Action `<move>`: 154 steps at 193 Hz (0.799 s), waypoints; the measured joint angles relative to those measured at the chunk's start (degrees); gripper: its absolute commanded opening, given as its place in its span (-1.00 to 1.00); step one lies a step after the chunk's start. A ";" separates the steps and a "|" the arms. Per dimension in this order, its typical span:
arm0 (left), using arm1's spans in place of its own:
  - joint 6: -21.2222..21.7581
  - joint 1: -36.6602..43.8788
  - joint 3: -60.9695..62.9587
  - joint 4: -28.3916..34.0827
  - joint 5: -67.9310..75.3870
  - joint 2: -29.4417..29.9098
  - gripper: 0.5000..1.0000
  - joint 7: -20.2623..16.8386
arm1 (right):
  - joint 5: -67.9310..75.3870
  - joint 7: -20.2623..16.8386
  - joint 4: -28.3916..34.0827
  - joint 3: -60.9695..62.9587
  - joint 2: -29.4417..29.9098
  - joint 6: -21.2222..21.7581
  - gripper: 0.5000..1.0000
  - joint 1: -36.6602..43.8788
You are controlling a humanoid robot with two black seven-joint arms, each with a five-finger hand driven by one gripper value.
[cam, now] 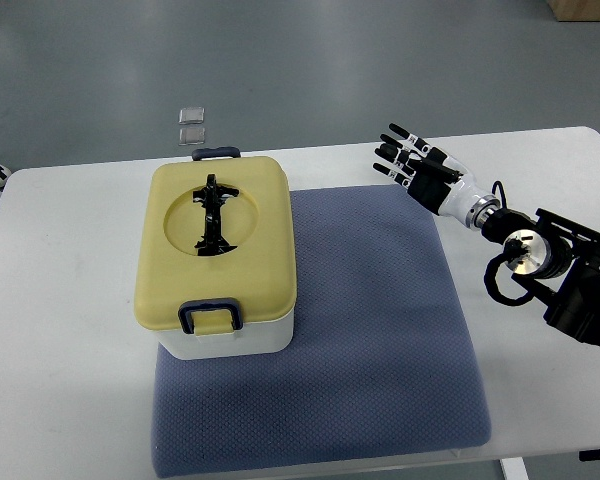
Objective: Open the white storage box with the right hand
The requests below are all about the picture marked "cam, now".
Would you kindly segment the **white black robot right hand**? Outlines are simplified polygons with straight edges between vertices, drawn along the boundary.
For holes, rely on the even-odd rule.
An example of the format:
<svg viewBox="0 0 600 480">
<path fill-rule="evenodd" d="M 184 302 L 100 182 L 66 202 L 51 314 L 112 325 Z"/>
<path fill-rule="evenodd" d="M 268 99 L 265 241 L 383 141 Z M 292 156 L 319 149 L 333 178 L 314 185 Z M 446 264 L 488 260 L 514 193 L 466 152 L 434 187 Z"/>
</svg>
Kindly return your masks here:
<svg viewBox="0 0 600 480">
<path fill-rule="evenodd" d="M 453 156 L 425 139 L 391 123 L 390 134 L 380 136 L 373 168 L 401 187 L 429 212 L 452 217 L 472 230 L 505 203 L 476 183 L 475 176 Z"/>
</svg>

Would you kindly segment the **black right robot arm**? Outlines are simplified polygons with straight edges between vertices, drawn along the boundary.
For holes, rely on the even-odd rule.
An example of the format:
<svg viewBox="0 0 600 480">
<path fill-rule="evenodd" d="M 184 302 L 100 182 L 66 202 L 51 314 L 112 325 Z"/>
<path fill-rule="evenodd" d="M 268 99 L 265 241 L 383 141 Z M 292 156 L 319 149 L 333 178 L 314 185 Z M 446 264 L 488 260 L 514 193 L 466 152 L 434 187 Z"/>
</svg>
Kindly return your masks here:
<svg viewBox="0 0 600 480">
<path fill-rule="evenodd" d="M 498 208 L 480 229 L 502 252 L 486 266 L 489 296 L 509 307 L 536 299 L 547 325 L 600 347 L 600 233 L 544 209 L 535 220 L 509 209 L 499 181 L 492 192 Z"/>
</svg>

